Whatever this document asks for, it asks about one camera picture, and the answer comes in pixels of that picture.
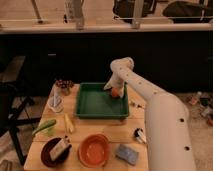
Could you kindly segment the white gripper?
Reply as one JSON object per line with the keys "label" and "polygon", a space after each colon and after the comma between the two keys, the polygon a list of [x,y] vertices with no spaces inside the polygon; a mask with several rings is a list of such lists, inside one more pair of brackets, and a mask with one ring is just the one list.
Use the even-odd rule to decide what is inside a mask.
{"label": "white gripper", "polygon": [[112,74],[111,78],[109,79],[108,83],[104,86],[104,90],[109,90],[112,87],[118,88],[118,94],[120,98],[124,97],[124,80],[121,79],[115,73]]}

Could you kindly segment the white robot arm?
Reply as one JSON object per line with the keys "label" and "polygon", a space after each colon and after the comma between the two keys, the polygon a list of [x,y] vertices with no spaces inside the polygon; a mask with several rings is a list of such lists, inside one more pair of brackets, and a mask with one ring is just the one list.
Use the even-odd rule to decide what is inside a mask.
{"label": "white robot arm", "polygon": [[145,129],[149,171],[197,171],[187,120],[189,111],[175,95],[133,71],[131,57],[110,63],[112,76],[104,89],[117,88],[124,96],[127,83],[145,101]]}

